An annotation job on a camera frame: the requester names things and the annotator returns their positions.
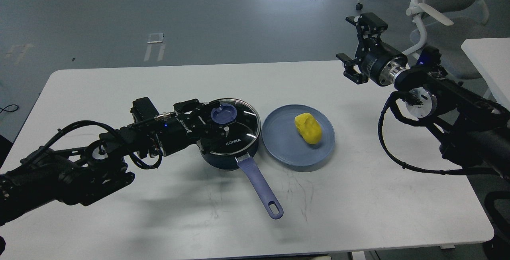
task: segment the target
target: yellow object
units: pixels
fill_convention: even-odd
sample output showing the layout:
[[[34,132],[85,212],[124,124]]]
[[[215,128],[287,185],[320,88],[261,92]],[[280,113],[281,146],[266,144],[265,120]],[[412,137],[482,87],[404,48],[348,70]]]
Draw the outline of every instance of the yellow object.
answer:
[[[308,144],[317,144],[322,138],[322,129],[314,116],[308,112],[301,113],[294,118],[297,131]]]

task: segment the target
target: white desk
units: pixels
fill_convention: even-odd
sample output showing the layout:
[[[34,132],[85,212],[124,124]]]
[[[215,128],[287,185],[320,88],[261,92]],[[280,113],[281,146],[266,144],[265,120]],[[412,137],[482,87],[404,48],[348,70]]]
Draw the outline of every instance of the white desk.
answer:
[[[255,160],[284,208],[280,220],[267,215],[241,171],[211,167],[195,146],[151,171],[128,162],[135,181],[113,195],[88,207],[54,201],[1,227],[3,257],[186,260],[490,240],[492,226],[466,177],[404,170],[384,154],[377,120],[392,89],[355,85],[342,71],[339,61],[57,71],[2,173],[76,120],[131,123],[131,102],[145,96],[160,112],[191,98],[240,98],[262,119],[282,105],[310,105],[335,127],[335,150],[321,169],[299,173],[260,147]],[[428,131],[390,114],[387,120],[386,140],[395,155],[429,169],[458,168],[440,158]],[[53,148],[84,146],[101,132],[83,128]]]
[[[496,101],[510,109],[510,38],[467,39],[461,48]]]

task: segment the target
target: cable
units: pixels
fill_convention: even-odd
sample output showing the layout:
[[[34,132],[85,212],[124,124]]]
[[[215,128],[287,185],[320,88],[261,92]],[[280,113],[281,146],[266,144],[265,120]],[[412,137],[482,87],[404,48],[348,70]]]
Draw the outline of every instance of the cable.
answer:
[[[510,200],[510,191],[492,191],[487,193],[483,204],[496,227],[506,237],[510,237],[510,223],[496,209],[496,200]]]
[[[57,140],[62,138],[67,133],[70,133],[71,131],[74,131],[78,128],[86,127],[86,126],[99,126],[103,129],[105,129],[106,131],[108,131],[109,133],[111,133],[114,138],[116,138],[117,140],[119,140],[120,142],[125,144],[127,155],[129,155],[129,157],[131,158],[131,160],[137,167],[139,167],[141,169],[155,169],[160,166],[162,157],[163,157],[163,154],[161,153],[161,151],[159,151],[159,153],[158,153],[159,157],[158,157],[158,160],[155,162],[155,164],[148,165],[147,163],[143,162],[140,158],[135,156],[135,154],[133,154],[132,151],[128,150],[126,141],[122,138],[122,136],[120,136],[120,134],[118,134],[115,131],[115,129],[113,129],[113,127],[103,124],[103,123],[100,123],[100,122],[95,122],[93,120],[79,120],[78,122],[73,122],[72,124],[62,128],[62,129],[58,129],[58,133],[55,134],[43,147],[41,147],[41,149],[39,149],[39,151],[36,154],[34,154],[29,160],[27,160],[27,163],[33,162],[33,160],[35,160],[37,157],[41,156],[51,145],[53,145],[55,142],[57,142]]]
[[[452,169],[452,170],[431,170],[431,169],[423,169],[420,167],[412,166],[406,162],[403,162],[402,160],[399,160],[397,157],[395,157],[393,154],[390,153],[388,148],[386,147],[386,144],[384,143],[384,137],[383,137],[383,123],[384,123],[384,115],[386,114],[386,111],[388,111],[388,108],[391,107],[392,112],[395,113],[394,107],[398,109],[396,100],[406,99],[406,94],[408,93],[402,93],[398,91],[394,91],[390,94],[388,97],[388,100],[386,100],[386,104],[384,104],[384,108],[381,111],[381,116],[379,118],[379,122],[377,124],[377,134],[379,135],[379,142],[381,143],[382,149],[384,149],[384,152],[390,157],[391,160],[393,160],[395,163],[400,165],[403,169],[409,169],[416,172],[422,172],[422,173],[433,173],[433,174],[441,174],[441,175],[473,175],[473,174],[492,174],[492,175],[499,175],[497,172],[495,172],[492,169],[483,168],[483,167],[475,167],[475,168],[468,168],[468,169]],[[412,125],[412,126],[427,126],[422,120],[409,120],[406,124]]]
[[[15,106],[16,108],[15,108],[15,109],[12,109],[12,110],[7,109],[7,108],[8,108],[8,107],[10,107],[10,106]],[[18,109],[20,109],[20,106],[15,105],[15,104],[12,104],[12,105],[8,105],[8,106],[6,106],[6,107],[4,107],[4,108],[1,108],[1,107],[0,107],[0,113],[2,113],[2,112],[4,112],[4,111],[7,111],[7,112],[14,112],[14,111],[17,111]]]

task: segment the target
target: blue plate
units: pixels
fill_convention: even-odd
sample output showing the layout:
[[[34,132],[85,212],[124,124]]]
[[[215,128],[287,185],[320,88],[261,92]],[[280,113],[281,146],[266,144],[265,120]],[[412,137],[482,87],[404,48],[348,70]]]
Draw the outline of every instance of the blue plate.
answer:
[[[294,124],[294,118],[309,112],[319,122],[322,138],[317,144],[308,144]],[[262,140],[269,153],[291,169],[306,170],[326,158],[335,147],[335,131],[328,118],[320,111],[305,105],[286,105],[272,111],[262,126]]]

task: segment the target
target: blue saucepan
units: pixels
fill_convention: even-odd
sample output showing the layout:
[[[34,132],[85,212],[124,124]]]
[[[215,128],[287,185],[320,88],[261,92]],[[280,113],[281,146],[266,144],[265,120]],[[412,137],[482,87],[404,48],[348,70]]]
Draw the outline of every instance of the blue saucepan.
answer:
[[[235,122],[226,126],[228,136],[224,143],[214,151],[202,153],[202,157],[207,163],[219,169],[240,168],[250,180],[269,216],[273,219],[281,218],[284,210],[253,160],[259,147],[262,128],[259,114],[242,100],[221,98],[219,102],[220,107],[211,111],[212,120],[220,125],[232,120]]]

